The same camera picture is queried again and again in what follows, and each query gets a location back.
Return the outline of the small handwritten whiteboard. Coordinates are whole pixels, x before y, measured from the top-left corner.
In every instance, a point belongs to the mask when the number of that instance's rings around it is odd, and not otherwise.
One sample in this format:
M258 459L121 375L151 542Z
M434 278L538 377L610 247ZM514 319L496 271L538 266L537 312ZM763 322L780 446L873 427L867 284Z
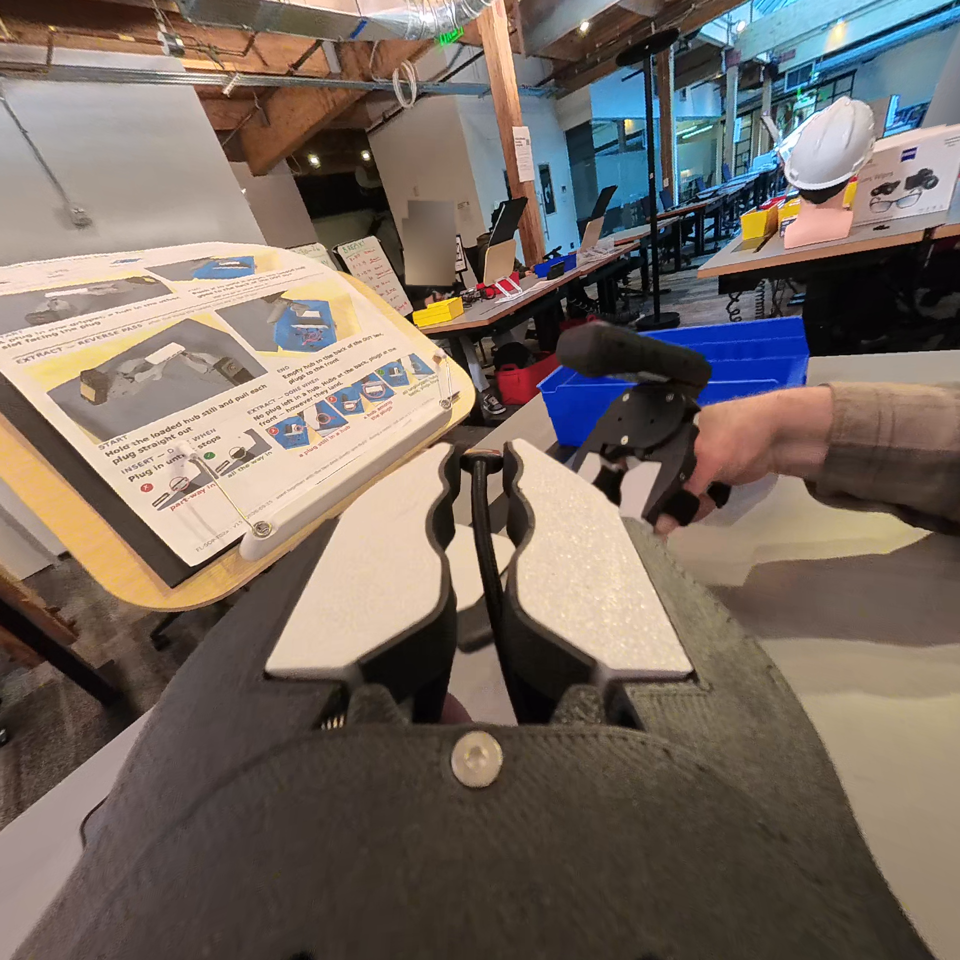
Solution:
M412 315L412 302L377 237L366 236L339 244L334 252L355 279L366 284L399 314Z

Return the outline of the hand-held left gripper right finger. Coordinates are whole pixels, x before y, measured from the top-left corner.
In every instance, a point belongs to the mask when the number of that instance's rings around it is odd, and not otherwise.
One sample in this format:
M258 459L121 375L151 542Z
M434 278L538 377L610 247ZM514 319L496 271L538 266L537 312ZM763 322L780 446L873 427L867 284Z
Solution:
M619 513L525 439L503 449L510 671L542 700L574 686L683 682L693 665Z

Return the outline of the white hard hat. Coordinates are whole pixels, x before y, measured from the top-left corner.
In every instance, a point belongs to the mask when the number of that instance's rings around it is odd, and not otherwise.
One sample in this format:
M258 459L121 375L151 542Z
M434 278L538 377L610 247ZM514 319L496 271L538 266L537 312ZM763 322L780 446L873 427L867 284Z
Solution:
M847 96L815 112L775 148L786 182L801 194L832 195L870 159L875 114Z

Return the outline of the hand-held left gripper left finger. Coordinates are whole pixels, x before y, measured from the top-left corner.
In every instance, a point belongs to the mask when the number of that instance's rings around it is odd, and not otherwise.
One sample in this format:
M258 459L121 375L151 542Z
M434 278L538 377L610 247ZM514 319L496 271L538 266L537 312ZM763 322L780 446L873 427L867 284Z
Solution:
M282 681L380 685L426 697L450 678L456 600L447 547L459 493L455 447L437 444L340 516L266 661Z

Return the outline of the red bag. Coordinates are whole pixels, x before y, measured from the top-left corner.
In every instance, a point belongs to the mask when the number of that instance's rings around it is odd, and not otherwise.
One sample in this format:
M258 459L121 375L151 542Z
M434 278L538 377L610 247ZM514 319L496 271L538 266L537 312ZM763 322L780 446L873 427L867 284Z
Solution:
M523 406L540 393L540 384L559 366L556 353L511 354L494 361L496 388L506 406Z

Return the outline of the white cardboard box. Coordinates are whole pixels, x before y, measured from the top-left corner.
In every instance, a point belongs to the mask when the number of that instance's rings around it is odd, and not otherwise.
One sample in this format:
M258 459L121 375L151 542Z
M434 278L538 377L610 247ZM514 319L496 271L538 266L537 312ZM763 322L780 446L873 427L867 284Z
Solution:
M959 172L959 126L920 128L878 141L856 177L852 228L947 221Z

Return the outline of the person's right hand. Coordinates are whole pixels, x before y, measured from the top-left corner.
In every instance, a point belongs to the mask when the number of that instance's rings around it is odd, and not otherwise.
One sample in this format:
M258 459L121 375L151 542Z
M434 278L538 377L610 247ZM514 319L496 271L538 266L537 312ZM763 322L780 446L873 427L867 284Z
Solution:
M714 509L715 483L737 487L769 475L816 481L827 458L834 414L828 386L776 390L702 409L695 468L684 487L699 499L695 521Z

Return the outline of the brown wooden post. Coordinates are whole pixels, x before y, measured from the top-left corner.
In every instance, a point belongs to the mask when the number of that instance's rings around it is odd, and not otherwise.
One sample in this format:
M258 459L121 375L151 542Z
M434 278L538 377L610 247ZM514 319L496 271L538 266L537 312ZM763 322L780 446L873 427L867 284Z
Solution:
M490 2L476 23L486 60L486 72L506 163L510 196L527 201L518 229L523 262L527 267L532 267L542 261L545 256L545 234L534 184L536 165L531 135L522 119L520 89L505 3Z

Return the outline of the blue plastic bin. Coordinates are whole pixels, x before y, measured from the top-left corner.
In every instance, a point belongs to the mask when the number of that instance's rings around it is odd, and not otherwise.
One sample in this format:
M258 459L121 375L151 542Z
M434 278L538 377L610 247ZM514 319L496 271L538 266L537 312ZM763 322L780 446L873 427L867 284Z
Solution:
M810 350L801 317L685 326L647 333L647 339L702 354L712 375L700 407L804 386ZM599 418L627 389L623 377L584 377L558 366L539 383L557 442L580 447Z

